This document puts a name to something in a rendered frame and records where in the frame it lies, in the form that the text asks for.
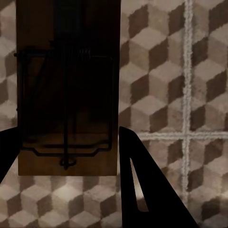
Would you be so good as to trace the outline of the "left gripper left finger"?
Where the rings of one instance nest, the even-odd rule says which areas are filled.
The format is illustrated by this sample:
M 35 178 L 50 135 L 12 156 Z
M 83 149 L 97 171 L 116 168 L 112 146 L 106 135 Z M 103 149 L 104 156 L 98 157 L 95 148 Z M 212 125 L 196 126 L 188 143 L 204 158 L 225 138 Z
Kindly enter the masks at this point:
M 19 128 L 14 127 L 0 132 L 0 183 L 3 181 L 20 152 Z

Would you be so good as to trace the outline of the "mousetrap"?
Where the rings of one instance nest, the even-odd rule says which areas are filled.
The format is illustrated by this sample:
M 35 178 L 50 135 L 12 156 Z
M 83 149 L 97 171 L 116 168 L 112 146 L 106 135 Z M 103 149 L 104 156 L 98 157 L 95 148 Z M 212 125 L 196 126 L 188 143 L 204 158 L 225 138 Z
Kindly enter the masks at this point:
M 121 0 L 16 0 L 18 176 L 117 176 Z

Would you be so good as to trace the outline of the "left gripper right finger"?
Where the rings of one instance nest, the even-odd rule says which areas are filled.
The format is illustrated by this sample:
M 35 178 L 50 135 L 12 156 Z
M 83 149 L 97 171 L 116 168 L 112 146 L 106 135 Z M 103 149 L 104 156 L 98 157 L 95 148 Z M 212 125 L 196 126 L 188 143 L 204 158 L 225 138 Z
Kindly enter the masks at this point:
M 199 228 L 138 135 L 119 128 L 123 228 Z M 138 210 L 130 158 L 149 212 Z

